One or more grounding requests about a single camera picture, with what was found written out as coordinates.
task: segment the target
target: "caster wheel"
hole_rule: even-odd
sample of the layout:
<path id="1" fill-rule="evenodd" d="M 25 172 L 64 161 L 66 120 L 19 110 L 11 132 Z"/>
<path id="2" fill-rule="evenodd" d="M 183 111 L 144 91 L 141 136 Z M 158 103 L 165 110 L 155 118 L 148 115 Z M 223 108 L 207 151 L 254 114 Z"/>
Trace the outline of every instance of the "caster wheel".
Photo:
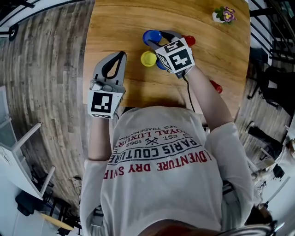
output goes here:
<path id="1" fill-rule="evenodd" d="M 9 28 L 9 41 L 13 41 L 18 33 L 18 24 L 13 25 Z"/>

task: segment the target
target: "flower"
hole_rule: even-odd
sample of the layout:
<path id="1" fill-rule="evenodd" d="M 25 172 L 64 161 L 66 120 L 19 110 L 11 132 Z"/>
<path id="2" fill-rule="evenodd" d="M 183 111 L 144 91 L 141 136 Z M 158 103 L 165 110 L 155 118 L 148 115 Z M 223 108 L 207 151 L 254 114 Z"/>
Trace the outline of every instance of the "flower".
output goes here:
<path id="1" fill-rule="evenodd" d="M 236 12 L 234 9 L 231 9 L 231 8 L 229 8 L 229 7 L 227 7 L 227 6 L 225 6 L 224 8 L 225 8 L 227 11 L 229 11 L 229 12 L 232 12 L 232 13 Z"/>
<path id="2" fill-rule="evenodd" d="M 229 22 L 235 18 L 234 14 L 230 13 L 229 11 L 224 11 L 223 15 L 224 15 L 224 21 L 226 22 Z"/>

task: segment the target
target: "red object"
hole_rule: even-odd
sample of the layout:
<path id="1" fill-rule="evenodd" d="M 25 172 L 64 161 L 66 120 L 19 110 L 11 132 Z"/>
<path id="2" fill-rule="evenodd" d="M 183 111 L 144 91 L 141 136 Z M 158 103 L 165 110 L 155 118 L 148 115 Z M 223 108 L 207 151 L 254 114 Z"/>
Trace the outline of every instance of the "red object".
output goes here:
<path id="1" fill-rule="evenodd" d="M 219 94 L 222 93 L 222 87 L 218 83 L 215 83 L 213 80 L 210 80 L 210 82 Z"/>
<path id="2" fill-rule="evenodd" d="M 195 38 L 193 36 L 187 35 L 187 36 L 183 36 L 183 37 L 189 47 L 191 47 L 195 44 Z"/>

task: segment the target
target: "black cable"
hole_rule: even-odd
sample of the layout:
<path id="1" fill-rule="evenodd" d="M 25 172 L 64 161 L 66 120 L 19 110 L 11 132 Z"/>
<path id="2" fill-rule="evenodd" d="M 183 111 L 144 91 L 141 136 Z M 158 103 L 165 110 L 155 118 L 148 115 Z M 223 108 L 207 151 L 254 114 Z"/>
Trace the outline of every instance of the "black cable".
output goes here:
<path id="1" fill-rule="evenodd" d="M 189 92 L 189 82 L 188 80 L 185 78 L 184 74 L 182 74 L 182 77 L 183 77 L 183 80 L 186 82 L 186 84 L 188 85 L 188 94 L 189 94 L 189 101 L 190 101 L 190 104 L 193 108 L 193 111 L 195 113 L 195 109 L 194 109 L 194 106 L 193 106 L 193 102 L 192 102 L 192 98 L 190 97 L 190 92 Z"/>

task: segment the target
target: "white flower pot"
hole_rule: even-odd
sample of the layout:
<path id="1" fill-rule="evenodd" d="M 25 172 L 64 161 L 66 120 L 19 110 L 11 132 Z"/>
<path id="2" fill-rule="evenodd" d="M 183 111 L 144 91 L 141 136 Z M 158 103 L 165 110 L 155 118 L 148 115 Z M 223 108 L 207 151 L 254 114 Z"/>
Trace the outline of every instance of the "white flower pot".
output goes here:
<path id="1" fill-rule="evenodd" d="M 213 12 L 212 14 L 213 21 L 218 22 L 218 23 L 223 23 L 224 21 L 220 20 L 217 18 L 217 13 Z"/>

